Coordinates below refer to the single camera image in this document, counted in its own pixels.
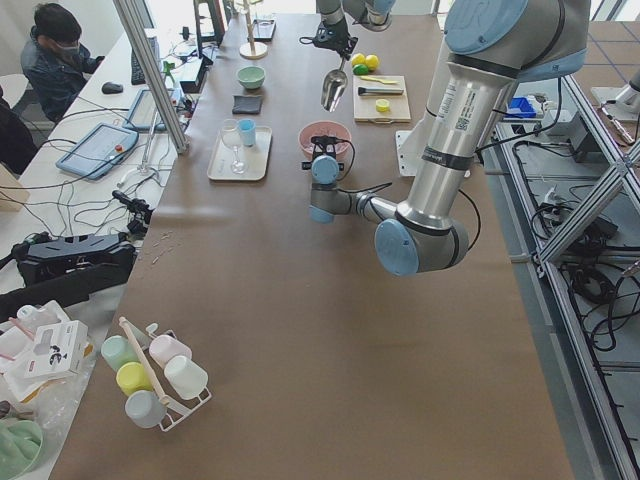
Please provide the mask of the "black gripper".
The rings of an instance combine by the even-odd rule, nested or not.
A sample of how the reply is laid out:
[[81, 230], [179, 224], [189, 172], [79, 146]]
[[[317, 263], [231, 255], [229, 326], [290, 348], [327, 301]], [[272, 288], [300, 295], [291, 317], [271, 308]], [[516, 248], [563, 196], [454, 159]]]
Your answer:
[[[314, 149], [325, 150], [326, 149], [326, 136], [325, 135], [315, 135], [310, 139]], [[338, 150], [338, 153], [335, 152], [313, 152], [312, 154], [306, 153], [303, 151], [305, 155], [305, 160], [301, 162], [301, 168], [303, 170], [309, 170], [311, 168], [312, 161], [323, 154], [329, 155], [336, 159], [338, 162], [338, 166], [340, 170], [345, 169], [344, 158], [346, 155], [346, 143], [345, 140], [336, 136], [331, 137], [331, 144], [337, 146], [341, 144], [341, 148]]]
[[302, 36], [299, 42], [313, 45], [316, 48], [336, 51], [345, 61], [350, 60], [358, 43], [358, 38], [349, 36], [347, 23], [344, 19], [334, 24], [322, 20], [313, 37]]

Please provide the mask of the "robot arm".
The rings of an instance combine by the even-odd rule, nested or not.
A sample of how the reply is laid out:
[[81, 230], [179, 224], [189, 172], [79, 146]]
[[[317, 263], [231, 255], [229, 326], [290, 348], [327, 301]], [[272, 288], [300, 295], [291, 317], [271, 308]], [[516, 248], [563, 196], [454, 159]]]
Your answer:
[[384, 31], [391, 23], [394, 0], [317, 0], [316, 10], [320, 22], [313, 36], [302, 36], [299, 42], [316, 48], [336, 52], [343, 60], [349, 60], [358, 38], [349, 33], [346, 16], [356, 25], [370, 31]]
[[329, 223], [357, 214], [374, 222], [378, 259], [395, 275], [459, 263], [469, 239], [450, 209], [476, 151], [518, 85], [582, 67], [589, 14], [586, 1], [455, 2], [425, 115], [402, 147], [417, 160], [408, 197], [393, 203], [369, 190], [343, 190], [337, 161], [323, 154], [310, 165], [311, 218]]

